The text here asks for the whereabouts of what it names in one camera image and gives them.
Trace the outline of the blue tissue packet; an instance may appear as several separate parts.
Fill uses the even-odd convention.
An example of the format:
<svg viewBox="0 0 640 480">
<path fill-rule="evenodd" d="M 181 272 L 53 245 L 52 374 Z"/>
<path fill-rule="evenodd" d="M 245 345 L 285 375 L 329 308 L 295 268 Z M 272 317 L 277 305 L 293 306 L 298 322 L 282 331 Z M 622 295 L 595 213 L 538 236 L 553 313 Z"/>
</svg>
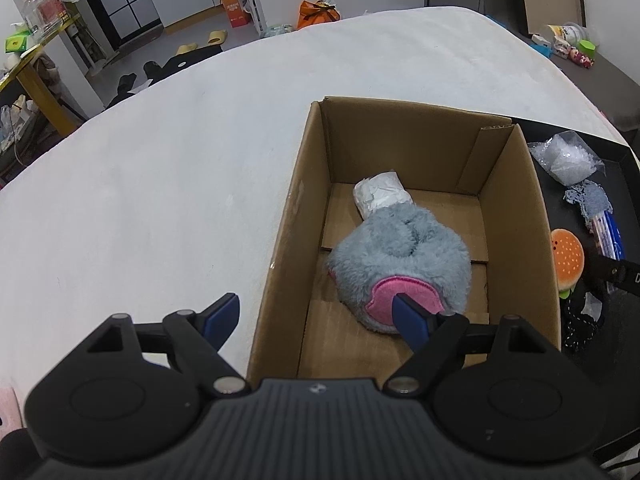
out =
<svg viewBox="0 0 640 480">
<path fill-rule="evenodd" d="M 600 255 L 613 260 L 625 258 L 620 230 L 609 211 L 601 211 L 591 218 L 589 229 L 596 240 L 597 251 Z"/>
</svg>

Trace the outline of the black stitched fabric toy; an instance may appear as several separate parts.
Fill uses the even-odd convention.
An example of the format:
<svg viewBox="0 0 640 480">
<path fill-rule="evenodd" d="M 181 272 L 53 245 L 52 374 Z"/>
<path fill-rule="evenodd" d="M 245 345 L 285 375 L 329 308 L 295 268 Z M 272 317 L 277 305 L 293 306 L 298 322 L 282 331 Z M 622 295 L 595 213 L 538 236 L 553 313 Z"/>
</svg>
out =
<svg viewBox="0 0 640 480">
<path fill-rule="evenodd" d="M 578 283 L 560 297 L 562 350 L 582 358 L 604 326 L 608 297 L 597 296 Z"/>
</svg>

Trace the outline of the blue denim fabric toy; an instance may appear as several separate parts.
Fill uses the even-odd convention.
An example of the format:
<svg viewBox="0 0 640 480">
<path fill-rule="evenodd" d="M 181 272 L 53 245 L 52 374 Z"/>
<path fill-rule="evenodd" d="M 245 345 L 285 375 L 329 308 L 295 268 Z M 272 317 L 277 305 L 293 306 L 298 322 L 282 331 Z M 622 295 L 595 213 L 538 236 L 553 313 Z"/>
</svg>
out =
<svg viewBox="0 0 640 480">
<path fill-rule="evenodd" d="M 604 188 L 589 179 L 567 188 L 564 192 L 564 200 L 579 208 L 585 224 L 596 218 L 598 214 L 603 214 L 604 212 L 612 214 L 614 211 Z"/>
</svg>

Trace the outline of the grey fluffy plush slipper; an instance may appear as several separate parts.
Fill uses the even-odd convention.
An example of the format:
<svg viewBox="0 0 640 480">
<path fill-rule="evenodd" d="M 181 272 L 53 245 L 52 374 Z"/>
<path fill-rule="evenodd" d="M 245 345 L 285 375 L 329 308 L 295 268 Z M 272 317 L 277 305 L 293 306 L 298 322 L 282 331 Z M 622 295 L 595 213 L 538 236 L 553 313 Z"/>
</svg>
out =
<svg viewBox="0 0 640 480">
<path fill-rule="evenodd" d="M 469 249 L 431 211 L 412 203 L 382 208 L 326 258 L 337 297 L 368 330 L 397 332 L 395 295 L 405 292 L 430 313 L 462 314 L 472 283 Z"/>
</svg>

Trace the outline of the white tissue bundle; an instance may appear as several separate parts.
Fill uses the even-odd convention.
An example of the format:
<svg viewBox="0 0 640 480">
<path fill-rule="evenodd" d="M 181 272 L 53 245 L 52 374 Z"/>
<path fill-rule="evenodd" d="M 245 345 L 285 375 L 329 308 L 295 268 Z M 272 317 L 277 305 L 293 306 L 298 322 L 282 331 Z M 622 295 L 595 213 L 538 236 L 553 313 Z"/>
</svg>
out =
<svg viewBox="0 0 640 480">
<path fill-rule="evenodd" d="M 386 171 L 359 181 L 352 190 L 352 197 L 362 220 L 385 207 L 412 203 L 395 171 Z"/>
</svg>

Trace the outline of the plush hamburger toy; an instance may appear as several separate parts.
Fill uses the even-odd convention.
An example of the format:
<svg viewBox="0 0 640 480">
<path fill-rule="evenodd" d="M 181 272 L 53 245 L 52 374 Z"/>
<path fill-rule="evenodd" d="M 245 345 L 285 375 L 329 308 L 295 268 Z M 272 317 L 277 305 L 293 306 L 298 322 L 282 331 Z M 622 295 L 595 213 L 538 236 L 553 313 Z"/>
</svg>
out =
<svg viewBox="0 0 640 480">
<path fill-rule="evenodd" d="M 559 297 L 566 299 L 584 272 L 584 248 L 577 236 L 567 229 L 554 229 L 550 240 Z"/>
</svg>

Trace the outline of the black rectangular tray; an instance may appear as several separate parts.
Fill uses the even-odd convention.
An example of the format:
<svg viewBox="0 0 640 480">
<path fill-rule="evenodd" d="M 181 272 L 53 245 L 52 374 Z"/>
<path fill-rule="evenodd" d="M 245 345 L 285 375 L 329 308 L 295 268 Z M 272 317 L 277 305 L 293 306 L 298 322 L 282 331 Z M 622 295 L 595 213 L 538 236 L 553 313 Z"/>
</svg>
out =
<svg viewBox="0 0 640 480">
<path fill-rule="evenodd" d="M 586 263 L 562 292 L 562 348 L 584 360 L 608 328 L 620 330 L 623 301 L 639 296 L 639 169 L 630 148 L 583 132 L 522 119 L 550 226 L 573 233 Z"/>
</svg>

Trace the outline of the clear plastic bag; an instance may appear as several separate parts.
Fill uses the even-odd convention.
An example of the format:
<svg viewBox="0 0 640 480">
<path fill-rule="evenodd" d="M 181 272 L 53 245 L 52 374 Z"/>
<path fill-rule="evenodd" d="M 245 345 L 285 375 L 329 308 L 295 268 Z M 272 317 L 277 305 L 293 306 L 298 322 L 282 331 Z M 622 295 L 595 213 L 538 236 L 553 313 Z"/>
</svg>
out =
<svg viewBox="0 0 640 480">
<path fill-rule="evenodd" d="M 598 171 L 605 172 L 602 159 L 573 130 L 557 133 L 544 142 L 530 142 L 527 147 L 538 165 L 566 188 Z"/>
</svg>

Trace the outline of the brown cardboard box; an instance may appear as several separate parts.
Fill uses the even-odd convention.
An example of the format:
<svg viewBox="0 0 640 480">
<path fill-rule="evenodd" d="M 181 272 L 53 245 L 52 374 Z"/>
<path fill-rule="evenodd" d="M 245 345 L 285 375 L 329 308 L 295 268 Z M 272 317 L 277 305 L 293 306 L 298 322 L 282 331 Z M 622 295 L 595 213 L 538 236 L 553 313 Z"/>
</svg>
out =
<svg viewBox="0 0 640 480">
<path fill-rule="evenodd" d="M 521 119 L 337 98 L 311 105 L 248 379 L 373 378 L 410 356 L 393 292 L 561 342 L 550 226 Z"/>
</svg>

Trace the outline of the green cup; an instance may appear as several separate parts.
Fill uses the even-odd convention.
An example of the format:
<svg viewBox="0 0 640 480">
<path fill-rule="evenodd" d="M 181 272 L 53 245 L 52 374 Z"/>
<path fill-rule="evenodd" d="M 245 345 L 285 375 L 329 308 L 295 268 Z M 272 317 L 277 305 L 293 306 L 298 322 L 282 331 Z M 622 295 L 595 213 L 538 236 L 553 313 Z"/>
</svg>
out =
<svg viewBox="0 0 640 480">
<path fill-rule="evenodd" d="M 578 41 L 577 49 L 582 52 L 583 55 L 588 56 L 590 60 L 596 58 L 597 46 L 588 39 L 582 39 Z"/>
</svg>

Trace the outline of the yellow slipper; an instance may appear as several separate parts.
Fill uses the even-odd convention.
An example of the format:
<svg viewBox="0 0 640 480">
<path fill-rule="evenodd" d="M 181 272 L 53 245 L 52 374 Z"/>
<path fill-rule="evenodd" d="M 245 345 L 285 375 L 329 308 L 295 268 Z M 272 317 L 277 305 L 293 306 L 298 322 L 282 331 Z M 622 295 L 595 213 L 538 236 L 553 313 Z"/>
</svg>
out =
<svg viewBox="0 0 640 480">
<path fill-rule="evenodd" d="M 223 29 L 213 30 L 209 33 L 207 44 L 209 46 L 221 46 L 226 42 L 228 38 L 228 32 Z"/>
</svg>

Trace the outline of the yellow side table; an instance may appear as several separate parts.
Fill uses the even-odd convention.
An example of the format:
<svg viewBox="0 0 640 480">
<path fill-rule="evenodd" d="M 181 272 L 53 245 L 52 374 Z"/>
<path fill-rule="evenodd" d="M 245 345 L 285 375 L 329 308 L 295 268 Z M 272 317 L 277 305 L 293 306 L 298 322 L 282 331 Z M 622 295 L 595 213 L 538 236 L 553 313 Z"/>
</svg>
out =
<svg viewBox="0 0 640 480">
<path fill-rule="evenodd" d="M 18 63 L 1 78 L 1 89 L 6 88 L 11 81 L 17 80 L 39 107 L 40 112 L 46 116 L 52 127 L 55 128 L 63 138 L 72 134 L 77 129 L 77 126 L 67 116 L 61 104 L 49 91 L 34 69 L 34 66 L 32 66 L 32 63 L 44 53 L 44 47 L 50 41 L 60 36 L 62 32 L 65 32 L 66 29 L 75 24 L 77 19 L 78 15 L 75 15 L 72 18 L 68 18 L 61 25 L 56 26 L 55 29 L 52 29 L 43 40 L 23 53 Z"/>
</svg>

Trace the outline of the orange cardboard box on floor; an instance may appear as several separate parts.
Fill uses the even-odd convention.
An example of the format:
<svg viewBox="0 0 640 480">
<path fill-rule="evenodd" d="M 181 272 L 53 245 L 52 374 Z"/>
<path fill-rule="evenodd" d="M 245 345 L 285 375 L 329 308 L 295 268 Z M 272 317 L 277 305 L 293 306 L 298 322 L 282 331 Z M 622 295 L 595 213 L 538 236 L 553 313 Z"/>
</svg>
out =
<svg viewBox="0 0 640 480">
<path fill-rule="evenodd" d="M 245 26 L 250 22 L 250 14 L 244 10 L 241 0 L 220 0 L 232 28 Z"/>
</svg>

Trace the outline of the orange bag on floor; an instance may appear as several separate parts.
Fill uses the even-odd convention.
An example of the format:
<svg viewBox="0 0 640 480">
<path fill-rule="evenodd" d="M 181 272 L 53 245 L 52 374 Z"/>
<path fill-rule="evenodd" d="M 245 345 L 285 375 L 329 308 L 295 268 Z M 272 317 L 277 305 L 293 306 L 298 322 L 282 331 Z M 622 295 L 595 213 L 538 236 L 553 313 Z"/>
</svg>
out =
<svg viewBox="0 0 640 480">
<path fill-rule="evenodd" d="M 303 0 L 298 10 L 296 29 L 314 24 L 335 23 L 340 19 L 341 14 L 334 3 L 324 0 Z"/>
</svg>

